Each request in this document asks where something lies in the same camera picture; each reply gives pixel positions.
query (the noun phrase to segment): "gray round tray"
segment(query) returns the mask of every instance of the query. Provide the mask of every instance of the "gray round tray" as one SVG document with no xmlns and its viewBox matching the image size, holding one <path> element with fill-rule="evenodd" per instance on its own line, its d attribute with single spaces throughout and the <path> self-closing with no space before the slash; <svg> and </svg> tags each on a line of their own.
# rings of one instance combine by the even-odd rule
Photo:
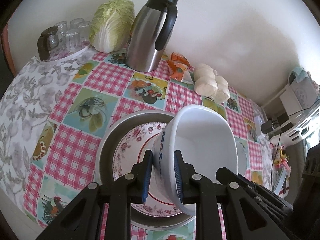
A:
<svg viewBox="0 0 320 240">
<path fill-rule="evenodd" d="M 112 173 L 113 155 L 120 140 L 127 132 L 138 125 L 148 122 L 169 123 L 173 114 L 160 110 L 145 110 L 129 114 L 114 123 L 102 139 L 96 157 L 96 178 L 99 184 L 112 186 L 114 183 Z M 184 213 L 172 217 L 152 217 L 131 208 L 131 223 L 139 228 L 148 230 L 169 230 L 185 225 L 195 217 Z"/>
</svg>

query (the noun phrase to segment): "stainless steel carafe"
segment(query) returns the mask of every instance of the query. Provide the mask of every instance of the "stainless steel carafe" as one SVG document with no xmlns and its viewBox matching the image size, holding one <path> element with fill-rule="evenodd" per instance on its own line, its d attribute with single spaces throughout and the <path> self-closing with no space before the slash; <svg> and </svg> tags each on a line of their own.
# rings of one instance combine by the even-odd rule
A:
<svg viewBox="0 0 320 240">
<path fill-rule="evenodd" d="M 137 14 L 125 52 L 132 69 L 150 72 L 158 67 L 176 22 L 179 0 L 148 0 Z"/>
</svg>

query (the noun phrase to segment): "orange package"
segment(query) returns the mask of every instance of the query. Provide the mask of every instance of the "orange package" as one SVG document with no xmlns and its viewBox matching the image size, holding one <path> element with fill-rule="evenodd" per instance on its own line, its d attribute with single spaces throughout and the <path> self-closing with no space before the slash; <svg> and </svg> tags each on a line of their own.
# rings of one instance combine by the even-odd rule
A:
<svg viewBox="0 0 320 240">
<path fill-rule="evenodd" d="M 192 78 L 188 71 L 188 66 L 178 61 L 167 60 L 170 77 L 174 80 L 193 84 Z"/>
<path fill-rule="evenodd" d="M 186 57 L 181 55 L 180 53 L 173 52 L 173 53 L 171 53 L 170 56 L 171 56 L 171 60 L 177 61 L 179 63 L 183 63 L 184 65 L 187 65 L 188 67 L 190 67 L 190 64 L 189 64 L 188 60 L 186 59 Z"/>
</svg>

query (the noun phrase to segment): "drinking glass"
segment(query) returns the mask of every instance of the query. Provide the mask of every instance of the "drinking glass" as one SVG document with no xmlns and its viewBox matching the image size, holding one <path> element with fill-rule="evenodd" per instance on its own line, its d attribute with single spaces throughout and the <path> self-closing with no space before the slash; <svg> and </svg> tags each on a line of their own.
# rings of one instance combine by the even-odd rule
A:
<svg viewBox="0 0 320 240">
<path fill-rule="evenodd" d="M 75 52 L 80 47 L 80 34 L 78 30 L 66 31 L 66 47 L 69 52 Z"/>
<path fill-rule="evenodd" d="M 58 36 L 59 36 L 59 42 L 64 43 L 64 36 L 66 35 L 66 31 L 68 30 L 68 24 L 66 21 L 58 22 L 55 24 L 55 26 L 58 26 Z"/>
<path fill-rule="evenodd" d="M 90 24 L 90 21 L 85 21 L 77 24 L 77 28 L 80 32 L 81 41 L 89 41 Z"/>
<path fill-rule="evenodd" d="M 84 22 L 84 19 L 83 19 L 83 18 L 73 19 L 73 20 L 70 22 L 70 30 L 76 29 L 76 28 L 77 28 L 77 24 L 78 24 L 78 23 L 81 23 L 81 22 Z"/>
</svg>

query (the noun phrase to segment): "floral plate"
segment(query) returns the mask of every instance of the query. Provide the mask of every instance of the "floral plate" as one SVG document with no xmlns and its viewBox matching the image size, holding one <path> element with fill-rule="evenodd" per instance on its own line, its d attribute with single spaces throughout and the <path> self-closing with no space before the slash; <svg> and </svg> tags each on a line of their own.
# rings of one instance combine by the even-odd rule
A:
<svg viewBox="0 0 320 240">
<path fill-rule="evenodd" d="M 159 122 L 145 123 L 135 127 L 121 139 L 113 156 L 114 180 L 130 173 L 132 166 L 143 160 L 145 151 L 152 148 L 156 136 L 166 125 L 166 123 Z M 153 217 L 170 217 L 181 213 L 163 192 L 162 186 L 156 183 L 154 168 L 152 168 L 146 202 L 131 204 L 131 206 L 139 212 Z"/>
</svg>

